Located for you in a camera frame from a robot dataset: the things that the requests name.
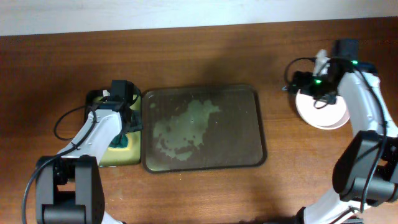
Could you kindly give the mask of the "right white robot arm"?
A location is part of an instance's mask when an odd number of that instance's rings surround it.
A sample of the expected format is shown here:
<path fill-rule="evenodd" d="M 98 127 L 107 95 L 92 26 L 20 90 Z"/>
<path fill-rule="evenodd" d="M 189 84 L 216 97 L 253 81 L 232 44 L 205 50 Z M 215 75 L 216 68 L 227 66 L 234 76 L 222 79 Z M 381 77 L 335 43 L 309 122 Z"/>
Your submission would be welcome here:
<path fill-rule="evenodd" d="M 320 50 L 311 72 L 294 73 L 288 91 L 300 117 L 314 128 L 351 123 L 353 140 L 336 162 L 332 188 L 301 208 L 294 223 L 361 223 L 363 213 L 397 201 L 397 125 L 380 90 L 380 79 L 346 50 Z"/>

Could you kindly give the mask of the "white plate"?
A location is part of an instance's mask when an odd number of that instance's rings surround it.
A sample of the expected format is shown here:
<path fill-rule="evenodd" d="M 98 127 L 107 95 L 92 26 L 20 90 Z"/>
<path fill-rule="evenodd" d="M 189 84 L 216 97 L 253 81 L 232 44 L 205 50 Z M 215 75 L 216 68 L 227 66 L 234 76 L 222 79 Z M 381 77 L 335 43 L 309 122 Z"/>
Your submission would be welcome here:
<path fill-rule="evenodd" d="M 348 107 L 341 96 L 336 97 L 335 104 L 326 104 L 321 101 L 315 102 L 312 96 L 299 90 L 295 97 L 295 105 L 301 118 L 318 129 L 338 129 L 350 119 Z"/>

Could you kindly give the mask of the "yellow green sponge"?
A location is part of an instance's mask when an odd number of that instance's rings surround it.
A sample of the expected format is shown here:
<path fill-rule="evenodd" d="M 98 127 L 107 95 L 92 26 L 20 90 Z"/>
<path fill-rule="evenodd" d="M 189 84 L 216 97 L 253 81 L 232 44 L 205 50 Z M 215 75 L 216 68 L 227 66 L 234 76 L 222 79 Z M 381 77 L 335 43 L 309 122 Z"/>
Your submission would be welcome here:
<path fill-rule="evenodd" d="M 109 147 L 111 148 L 125 148 L 127 147 L 129 140 L 126 135 L 118 135 L 116 136 L 110 143 Z"/>

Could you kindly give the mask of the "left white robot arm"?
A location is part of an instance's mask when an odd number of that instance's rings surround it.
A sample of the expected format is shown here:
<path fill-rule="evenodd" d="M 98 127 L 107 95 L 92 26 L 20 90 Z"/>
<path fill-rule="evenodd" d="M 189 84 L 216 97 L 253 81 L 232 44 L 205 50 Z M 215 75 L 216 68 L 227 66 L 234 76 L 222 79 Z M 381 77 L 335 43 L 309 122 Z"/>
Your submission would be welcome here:
<path fill-rule="evenodd" d="M 141 112 L 125 101 L 95 103 L 76 136 L 54 156 L 42 156 L 35 185 L 37 223 L 117 223 L 105 210 L 99 164 L 116 137 L 143 129 Z"/>

